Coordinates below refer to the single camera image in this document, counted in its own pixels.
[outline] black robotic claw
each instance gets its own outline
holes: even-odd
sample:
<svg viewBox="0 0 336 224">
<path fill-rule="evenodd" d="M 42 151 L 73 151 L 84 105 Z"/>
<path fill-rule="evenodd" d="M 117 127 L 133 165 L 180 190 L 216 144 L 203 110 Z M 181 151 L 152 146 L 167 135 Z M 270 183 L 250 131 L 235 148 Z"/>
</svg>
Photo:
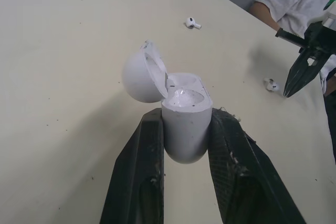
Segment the black robotic claw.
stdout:
<svg viewBox="0 0 336 224">
<path fill-rule="evenodd" d="M 284 31 L 280 28 L 276 37 L 283 38 L 301 47 L 300 56 L 289 70 L 285 85 L 284 96 L 291 97 L 319 73 L 329 57 L 336 54 L 336 31 L 325 27 L 322 22 L 309 25 L 304 32 L 304 39 Z M 308 59 L 313 59 L 313 63 L 308 64 Z"/>
</svg>

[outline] white earbud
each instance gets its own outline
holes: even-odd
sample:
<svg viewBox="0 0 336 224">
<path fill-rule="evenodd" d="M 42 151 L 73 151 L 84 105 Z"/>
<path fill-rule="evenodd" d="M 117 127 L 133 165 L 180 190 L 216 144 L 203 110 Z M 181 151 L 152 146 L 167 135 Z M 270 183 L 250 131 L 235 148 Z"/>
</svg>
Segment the white earbud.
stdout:
<svg viewBox="0 0 336 224">
<path fill-rule="evenodd" d="M 272 92 L 275 92 L 275 91 L 278 91 L 280 89 L 280 86 L 279 84 L 277 84 L 275 81 L 273 81 L 273 79 L 271 78 L 265 78 L 264 79 L 264 85 L 265 85 L 265 88 L 268 90 L 268 91 L 272 91 Z"/>
<path fill-rule="evenodd" d="M 196 27 L 197 29 L 200 29 L 202 26 L 199 25 L 199 24 L 196 24 L 194 18 L 190 17 L 190 18 L 187 18 L 186 22 L 185 22 L 186 26 L 188 28 L 194 28 Z"/>
</svg>

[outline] person's arm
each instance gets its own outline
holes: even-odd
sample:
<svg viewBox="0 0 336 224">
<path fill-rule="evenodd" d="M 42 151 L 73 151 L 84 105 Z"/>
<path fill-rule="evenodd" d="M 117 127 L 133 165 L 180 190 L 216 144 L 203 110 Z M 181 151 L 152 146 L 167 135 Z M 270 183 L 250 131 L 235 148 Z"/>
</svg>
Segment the person's arm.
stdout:
<svg viewBox="0 0 336 224">
<path fill-rule="evenodd" d="M 279 30 L 280 26 L 274 21 L 269 8 L 265 4 L 261 2 L 254 2 L 248 11 L 275 31 Z"/>
<path fill-rule="evenodd" d="M 280 28 L 277 22 L 281 20 L 298 1 L 299 0 L 256 0 L 249 9 L 249 12 L 277 31 Z"/>
</svg>

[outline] open case lid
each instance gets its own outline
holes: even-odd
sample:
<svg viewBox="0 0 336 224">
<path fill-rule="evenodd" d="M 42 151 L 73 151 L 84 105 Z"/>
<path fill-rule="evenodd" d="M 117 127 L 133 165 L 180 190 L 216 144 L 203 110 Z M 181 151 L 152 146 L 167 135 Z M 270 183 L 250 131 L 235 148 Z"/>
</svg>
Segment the open case lid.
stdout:
<svg viewBox="0 0 336 224">
<path fill-rule="evenodd" d="M 124 65 L 122 82 L 126 92 L 140 102 L 167 98 L 167 70 L 154 43 L 147 40 Z"/>
</svg>

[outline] wireless earbud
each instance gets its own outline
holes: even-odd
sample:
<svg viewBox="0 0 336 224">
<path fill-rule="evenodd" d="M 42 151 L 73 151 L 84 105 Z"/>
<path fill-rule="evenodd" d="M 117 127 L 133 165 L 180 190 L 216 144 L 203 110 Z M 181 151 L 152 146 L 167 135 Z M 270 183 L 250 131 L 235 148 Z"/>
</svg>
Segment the wireless earbud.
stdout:
<svg viewBox="0 0 336 224">
<path fill-rule="evenodd" d="M 199 25 L 199 24 L 196 24 L 194 18 L 190 17 L 190 18 L 187 18 L 186 22 L 185 22 L 186 26 L 188 28 L 194 28 L 196 27 L 197 29 L 200 29 L 202 26 Z"/>
</svg>

